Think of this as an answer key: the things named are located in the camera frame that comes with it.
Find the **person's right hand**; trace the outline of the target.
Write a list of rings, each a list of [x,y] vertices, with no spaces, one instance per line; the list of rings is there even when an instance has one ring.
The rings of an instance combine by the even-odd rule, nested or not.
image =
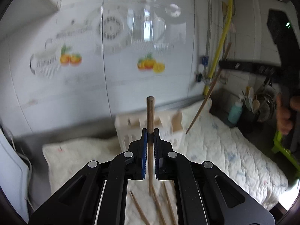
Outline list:
[[[290,107],[299,112],[300,98],[293,97],[290,100]],[[281,94],[277,95],[277,129],[282,135],[288,135],[293,128],[293,123],[289,119],[291,118],[291,112],[285,108],[282,104]]]

